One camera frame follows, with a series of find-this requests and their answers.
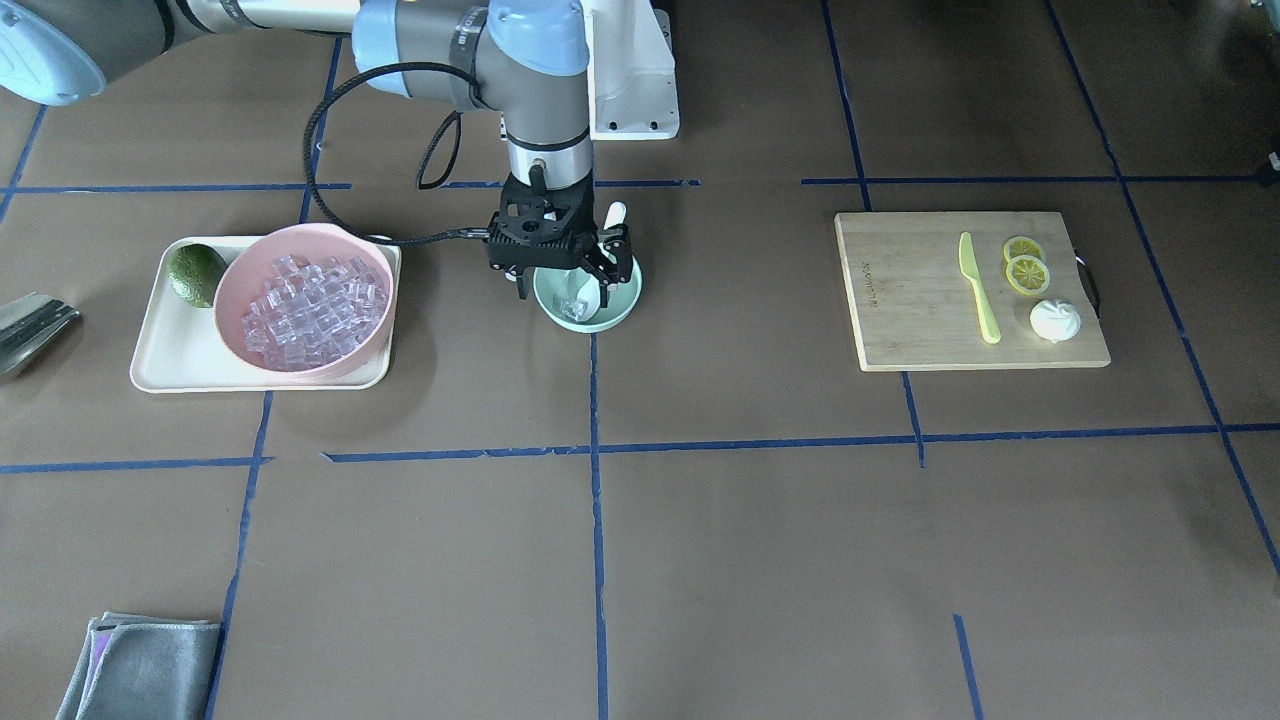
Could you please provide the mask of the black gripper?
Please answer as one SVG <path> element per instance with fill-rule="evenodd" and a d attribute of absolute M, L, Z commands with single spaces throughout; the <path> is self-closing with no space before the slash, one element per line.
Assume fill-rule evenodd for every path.
<path fill-rule="evenodd" d="M 611 293 L 634 275 L 634 252 L 627 225 L 598 229 L 594 182 L 581 179 L 566 188 L 520 186 L 520 265 L 513 269 L 518 299 L 529 299 L 525 268 L 580 269 L 590 256 L 590 274 L 599 284 L 600 309 Z"/>

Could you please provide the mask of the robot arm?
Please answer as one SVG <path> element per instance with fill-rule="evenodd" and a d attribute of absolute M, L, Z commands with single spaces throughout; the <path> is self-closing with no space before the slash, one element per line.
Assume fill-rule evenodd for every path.
<path fill-rule="evenodd" d="M 308 196 L 332 223 L 315 178 L 316 133 L 338 99 L 370 85 L 448 102 L 443 129 L 497 111 L 509 173 L 483 227 L 399 240 L 402 249 L 477 240 L 521 296 L 529 270 L 582 270 L 609 292 L 634 278 L 623 220 L 596 223 L 586 12 L 579 1 L 5 1 L 3 86 L 46 106 L 100 95 L 113 81 L 201 36 L 294 29 L 346 37 L 356 74 L 303 129 Z"/>

